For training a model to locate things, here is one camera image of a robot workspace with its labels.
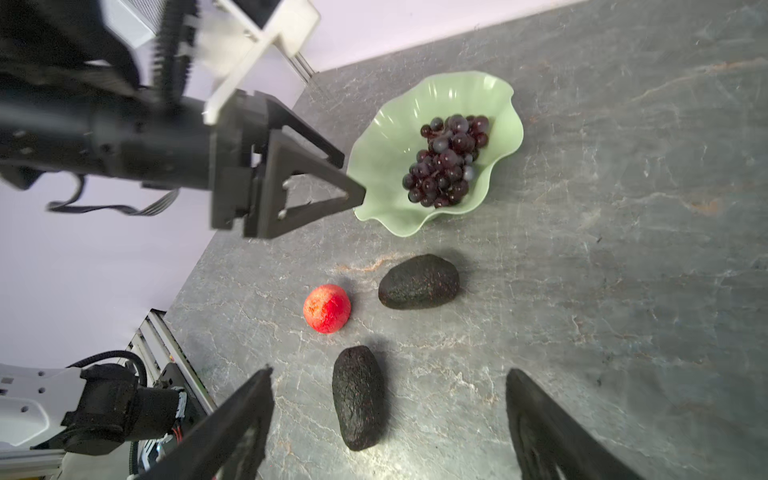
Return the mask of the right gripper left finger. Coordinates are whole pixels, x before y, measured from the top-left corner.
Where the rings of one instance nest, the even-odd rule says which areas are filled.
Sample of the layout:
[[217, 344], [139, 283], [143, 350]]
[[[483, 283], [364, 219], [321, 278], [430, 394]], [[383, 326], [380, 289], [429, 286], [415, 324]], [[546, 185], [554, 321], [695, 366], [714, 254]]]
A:
[[269, 366], [257, 371], [141, 479], [255, 479], [275, 408]]

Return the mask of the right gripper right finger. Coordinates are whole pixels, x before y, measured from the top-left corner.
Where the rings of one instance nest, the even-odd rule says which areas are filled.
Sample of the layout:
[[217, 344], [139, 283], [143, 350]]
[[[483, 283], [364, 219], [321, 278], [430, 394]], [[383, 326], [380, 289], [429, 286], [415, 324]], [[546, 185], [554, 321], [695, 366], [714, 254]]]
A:
[[511, 440], [523, 479], [638, 479], [525, 372], [506, 376]]

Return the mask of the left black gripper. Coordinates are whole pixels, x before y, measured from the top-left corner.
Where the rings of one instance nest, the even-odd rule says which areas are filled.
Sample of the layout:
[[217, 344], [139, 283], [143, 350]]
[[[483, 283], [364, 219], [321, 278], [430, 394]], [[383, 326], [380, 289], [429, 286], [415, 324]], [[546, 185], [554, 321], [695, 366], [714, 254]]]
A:
[[[256, 167], [252, 154], [260, 156]], [[363, 203], [345, 154], [276, 97], [238, 90], [210, 128], [211, 226], [274, 239]]]

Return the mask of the dark avocado front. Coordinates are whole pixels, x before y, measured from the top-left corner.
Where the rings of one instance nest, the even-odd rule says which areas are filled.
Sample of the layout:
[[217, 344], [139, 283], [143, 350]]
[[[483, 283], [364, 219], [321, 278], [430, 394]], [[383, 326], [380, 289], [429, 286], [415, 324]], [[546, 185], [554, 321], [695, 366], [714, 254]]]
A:
[[379, 443], [387, 422], [385, 376], [365, 345], [344, 349], [332, 374], [332, 396], [344, 444], [362, 451]]

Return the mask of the dark avocado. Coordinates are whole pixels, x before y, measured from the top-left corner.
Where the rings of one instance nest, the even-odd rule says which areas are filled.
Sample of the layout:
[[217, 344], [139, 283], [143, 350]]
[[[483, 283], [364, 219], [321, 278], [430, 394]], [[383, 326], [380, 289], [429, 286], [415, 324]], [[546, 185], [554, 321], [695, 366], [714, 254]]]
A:
[[430, 309], [455, 299], [460, 286], [459, 271], [453, 263], [425, 254], [390, 269], [379, 283], [378, 298], [394, 310]]
[[385, 376], [365, 345], [344, 349], [332, 374], [332, 396], [344, 444], [362, 451], [379, 443], [387, 422]]

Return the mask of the red apple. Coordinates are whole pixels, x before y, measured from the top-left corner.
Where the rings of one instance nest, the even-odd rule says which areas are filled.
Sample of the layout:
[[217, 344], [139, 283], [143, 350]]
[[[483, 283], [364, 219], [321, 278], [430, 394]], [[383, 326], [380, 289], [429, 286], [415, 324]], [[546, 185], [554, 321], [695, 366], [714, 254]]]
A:
[[349, 320], [351, 301], [340, 286], [326, 284], [317, 287], [306, 298], [303, 315], [316, 332], [332, 334], [341, 330]]

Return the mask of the dark purple grape bunch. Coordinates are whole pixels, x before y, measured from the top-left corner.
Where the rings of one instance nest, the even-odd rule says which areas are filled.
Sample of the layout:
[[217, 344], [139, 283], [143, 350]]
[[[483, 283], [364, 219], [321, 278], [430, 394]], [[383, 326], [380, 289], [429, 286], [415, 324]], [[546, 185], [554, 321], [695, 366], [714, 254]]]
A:
[[435, 117], [422, 125], [420, 136], [427, 147], [416, 153], [401, 181], [408, 200], [436, 209], [460, 204], [470, 191], [489, 132], [485, 115]]

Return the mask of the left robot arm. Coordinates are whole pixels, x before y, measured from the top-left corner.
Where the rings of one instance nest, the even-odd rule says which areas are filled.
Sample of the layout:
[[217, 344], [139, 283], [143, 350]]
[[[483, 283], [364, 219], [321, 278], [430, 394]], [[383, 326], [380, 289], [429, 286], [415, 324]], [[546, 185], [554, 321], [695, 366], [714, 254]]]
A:
[[211, 195], [211, 225], [244, 223], [272, 239], [359, 206], [365, 188], [344, 154], [277, 98], [240, 82], [264, 51], [298, 53], [318, 24], [308, 1], [167, 1], [141, 83], [99, 1], [1, 5], [1, 177], [20, 189], [46, 173], [139, 182], [162, 197], [127, 216], [156, 216], [183, 188]]

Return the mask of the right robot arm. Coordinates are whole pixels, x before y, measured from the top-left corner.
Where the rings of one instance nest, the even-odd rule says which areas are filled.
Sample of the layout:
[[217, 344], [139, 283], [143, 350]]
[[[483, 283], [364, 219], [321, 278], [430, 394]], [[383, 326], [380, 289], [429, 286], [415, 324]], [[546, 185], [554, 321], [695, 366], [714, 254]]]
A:
[[[266, 456], [275, 408], [272, 371], [263, 368], [224, 404], [182, 430], [189, 391], [149, 387], [142, 360], [108, 351], [64, 369], [1, 369], [1, 440], [14, 452], [62, 450], [105, 455], [126, 442], [172, 434], [176, 446], [148, 479], [253, 479]], [[632, 479], [601, 446], [519, 369], [506, 377], [510, 436], [525, 479]]]

